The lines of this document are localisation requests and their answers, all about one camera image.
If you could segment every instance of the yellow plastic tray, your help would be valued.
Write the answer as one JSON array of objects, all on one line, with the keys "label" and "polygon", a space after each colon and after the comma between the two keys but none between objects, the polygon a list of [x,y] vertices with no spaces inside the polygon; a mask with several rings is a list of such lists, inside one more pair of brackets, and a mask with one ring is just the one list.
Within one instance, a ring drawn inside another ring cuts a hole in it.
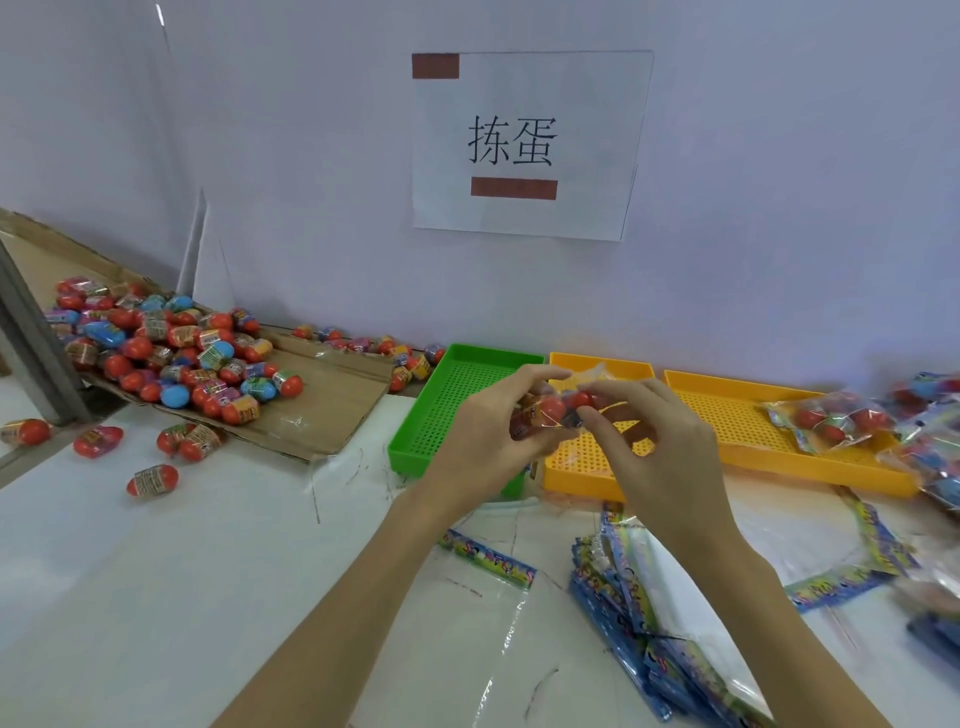
[{"label": "yellow plastic tray", "polygon": [[790,431],[774,427],[758,406],[765,401],[816,397],[819,392],[669,370],[663,372],[663,380],[712,425],[720,443],[720,459],[725,463],[888,496],[911,497],[917,493],[908,473],[876,460],[879,451],[897,442],[892,435],[877,435],[861,445],[811,455],[800,452]]},{"label": "yellow plastic tray", "polygon": [[[647,379],[654,375],[654,369],[642,361],[623,359],[603,359],[596,356],[581,356],[575,353],[551,352],[550,363],[566,367],[573,372],[585,372],[603,362],[607,371],[618,379]],[[566,389],[561,381],[552,382],[558,390]],[[621,431],[634,423],[617,423]],[[646,454],[652,445],[648,440],[634,445],[638,455]],[[543,488],[548,491],[568,493],[572,496],[587,496],[603,500],[624,502],[623,491],[616,484],[610,463],[606,455],[593,439],[585,432],[576,440],[563,443],[556,452],[544,462]]]}]

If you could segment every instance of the metal frame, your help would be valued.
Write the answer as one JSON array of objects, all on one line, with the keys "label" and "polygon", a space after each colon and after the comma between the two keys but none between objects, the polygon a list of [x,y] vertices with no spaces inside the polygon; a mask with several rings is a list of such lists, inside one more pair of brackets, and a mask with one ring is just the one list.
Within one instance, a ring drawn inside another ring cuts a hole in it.
[{"label": "metal frame", "polygon": [[27,396],[51,425],[94,415],[82,394],[84,384],[47,325],[27,283],[0,236],[0,356]]}]

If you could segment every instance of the green plastic tray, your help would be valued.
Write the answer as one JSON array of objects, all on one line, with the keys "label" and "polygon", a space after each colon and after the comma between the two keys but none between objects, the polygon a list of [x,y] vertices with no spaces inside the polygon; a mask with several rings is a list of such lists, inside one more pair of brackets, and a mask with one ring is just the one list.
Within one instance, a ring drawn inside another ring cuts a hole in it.
[{"label": "green plastic tray", "polygon": [[[387,446],[390,467],[401,475],[423,475],[463,400],[511,375],[523,364],[543,361],[543,356],[532,353],[451,344]],[[523,473],[519,473],[507,483],[502,495],[519,498],[522,490]]]}]

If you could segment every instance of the stack of packaging bags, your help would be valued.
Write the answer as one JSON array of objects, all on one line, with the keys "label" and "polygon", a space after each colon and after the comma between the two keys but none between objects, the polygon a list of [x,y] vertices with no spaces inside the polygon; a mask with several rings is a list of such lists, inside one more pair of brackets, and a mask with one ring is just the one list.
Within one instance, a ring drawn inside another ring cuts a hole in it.
[{"label": "stack of packaging bags", "polygon": [[[643,580],[643,557],[636,557],[638,546],[661,548],[636,519],[622,521],[615,513],[605,513],[601,532],[577,539],[571,549],[569,588],[650,709],[663,721],[679,712],[710,726],[774,725],[732,642],[719,644],[726,630],[714,630],[718,639],[705,645],[703,639],[678,639],[667,628],[676,625],[661,623]],[[693,591],[704,599],[695,587]],[[727,674],[713,667],[721,664]]]},{"label": "stack of packaging bags", "polygon": [[[836,507],[818,511],[816,522],[734,504],[744,538],[801,613],[838,607],[919,566],[873,506],[849,489],[837,495]],[[655,715],[697,716],[710,726],[774,725],[723,622],[636,518],[605,510],[600,532],[577,539],[572,551],[570,593]]]}]

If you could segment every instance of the plastic wrap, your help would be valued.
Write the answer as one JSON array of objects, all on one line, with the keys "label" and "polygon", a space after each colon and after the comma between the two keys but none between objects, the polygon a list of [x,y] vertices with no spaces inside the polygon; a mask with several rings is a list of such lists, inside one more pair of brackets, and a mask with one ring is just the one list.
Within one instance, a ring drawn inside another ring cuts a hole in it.
[{"label": "plastic wrap", "polygon": [[920,427],[909,440],[879,457],[913,473],[920,486],[949,510],[960,510],[960,418]]},{"label": "plastic wrap", "polygon": [[580,427],[583,422],[577,415],[578,407],[594,406],[593,397],[578,387],[599,379],[612,378],[603,364],[579,372],[565,379],[563,390],[554,389],[543,395],[526,395],[517,403],[517,410],[510,420],[510,436],[522,440],[544,427]]},{"label": "plastic wrap", "polygon": [[945,619],[960,619],[960,546],[921,551],[921,566],[894,582],[901,594]]},{"label": "plastic wrap", "polygon": [[894,428],[893,418],[876,402],[854,392],[831,392],[806,400],[766,402],[777,427],[789,429],[806,452],[828,452],[862,443]]},{"label": "plastic wrap", "polygon": [[957,400],[958,395],[960,372],[946,375],[919,372],[895,384],[878,402],[899,425],[906,427],[901,434],[909,435],[911,420],[923,419],[930,405]]}]

